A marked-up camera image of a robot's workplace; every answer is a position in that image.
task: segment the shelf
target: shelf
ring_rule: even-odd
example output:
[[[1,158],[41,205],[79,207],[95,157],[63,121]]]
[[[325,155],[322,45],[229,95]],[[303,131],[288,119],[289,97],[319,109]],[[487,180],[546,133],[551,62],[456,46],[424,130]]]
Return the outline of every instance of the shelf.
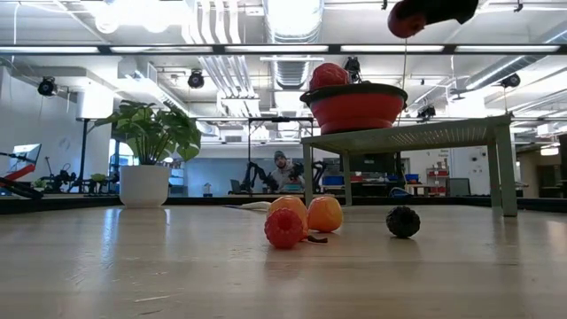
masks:
[[[301,143],[328,152],[348,152],[353,155],[480,146],[488,144],[496,127],[508,126],[510,123],[511,117],[506,114],[485,119],[305,137],[301,139]]]

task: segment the white pot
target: white pot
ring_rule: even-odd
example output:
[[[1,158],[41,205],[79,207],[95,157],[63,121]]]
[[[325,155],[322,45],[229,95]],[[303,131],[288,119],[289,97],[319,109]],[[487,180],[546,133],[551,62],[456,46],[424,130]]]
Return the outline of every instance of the white pot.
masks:
[[[169,168],[153,165],[120,167],[120,201],[128,208],[159,207],[169,193]]]

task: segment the man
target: man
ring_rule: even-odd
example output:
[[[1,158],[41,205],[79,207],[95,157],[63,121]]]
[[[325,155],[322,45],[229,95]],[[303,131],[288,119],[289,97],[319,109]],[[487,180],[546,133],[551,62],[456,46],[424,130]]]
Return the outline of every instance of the man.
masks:
[[[301,185],[302,189],[305,188],[305,181],[302,176],[290,178],[293,165],[288,162],[284,152],[276,151],[274,153],[274,162],[276,163],[277,169],[273,171],[271,175],[279,185],[279,191],[285,190],[285,186],[291,184],[298,184]]]

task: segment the ventilation duct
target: ventilation duct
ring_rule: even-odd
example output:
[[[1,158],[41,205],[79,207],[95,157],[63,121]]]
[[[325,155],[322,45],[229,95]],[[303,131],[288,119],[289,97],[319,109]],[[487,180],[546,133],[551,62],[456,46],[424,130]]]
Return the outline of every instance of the ventilation duct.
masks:
[[[319,41],[323,0],[262,0],[262,3],[271,43]],[[309,62],[276,61],[272,63],[272,72],[282,89],[300,89],[309,75]]]
[[[535,43],[567,43],[567,21],[562,22],[547,31],[544,35],[538,38]],[[462,88],[457,87],[457,89],[453,90],[453,93],[465,93],[476,89],[482,89],[511,76],[512,74],[544,59],[545,57],[545,55],[527,55],[501,58],[498,62],[485,68],[479,73],[472,75],[464,83]],[[442,88],[432,89],[428,94],[415,100],[412,105],[415,105],[424,99],[434,101],[445,95],[445,93],[445,90]]]

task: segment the table leg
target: table leg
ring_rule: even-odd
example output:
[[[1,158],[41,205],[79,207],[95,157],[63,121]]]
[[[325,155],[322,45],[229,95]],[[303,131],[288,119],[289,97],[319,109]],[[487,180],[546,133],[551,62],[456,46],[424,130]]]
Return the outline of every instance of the table leg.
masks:
[[[490,175],[490,201],[493,211],[502,212],[502,195],[500,191],[500,170],[498,169],[498,151],[496,141],[488,143],[488,174]]]
[[[305,172],[305,205],[309,206],[313,200],[313,159],[311,158],[311,145],[303,144],[303,161]]]
[[[516,181],[514,179],[514,163],[512,157],[512,141],[510,140],[510,127],[499,126],[496,133],[496,147],[498,148],[498,167],[500,171],[502,211],[504,217],[517,216]]]
[[[353,205],[353,188],[351,185],[351,159],[348,153],[343,154],[343,174],[345,175],[345,200],[347,206]]]

